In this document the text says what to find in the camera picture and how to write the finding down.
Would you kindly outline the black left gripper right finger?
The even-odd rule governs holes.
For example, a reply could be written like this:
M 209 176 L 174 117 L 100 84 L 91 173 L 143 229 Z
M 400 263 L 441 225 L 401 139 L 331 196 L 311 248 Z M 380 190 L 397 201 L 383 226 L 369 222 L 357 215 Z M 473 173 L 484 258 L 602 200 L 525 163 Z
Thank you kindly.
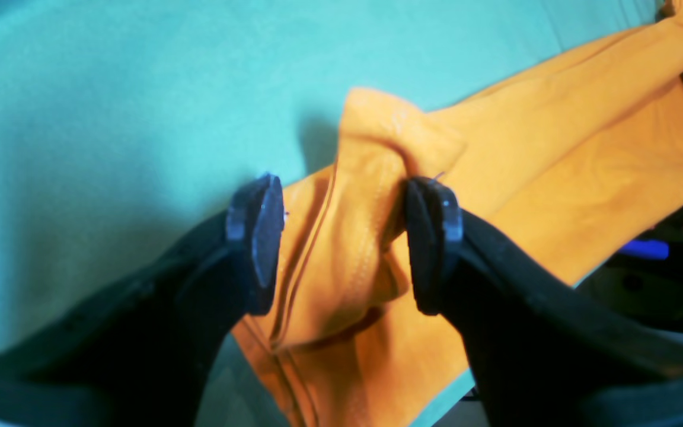
M 561 283 L 451 189 L 406 183 L 418 309 L 460 333 L 491 426 L 683 426 L 683 343 Z

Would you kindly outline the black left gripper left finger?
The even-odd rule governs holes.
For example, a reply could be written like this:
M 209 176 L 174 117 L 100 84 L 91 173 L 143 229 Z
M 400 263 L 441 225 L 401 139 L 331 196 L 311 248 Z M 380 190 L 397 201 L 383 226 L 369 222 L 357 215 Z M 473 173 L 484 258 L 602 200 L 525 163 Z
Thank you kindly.
M 280 179 L 242 186 L 151 265 L 0 352 L 0 422 L 192 426 L 231 329 L 276 294 Z

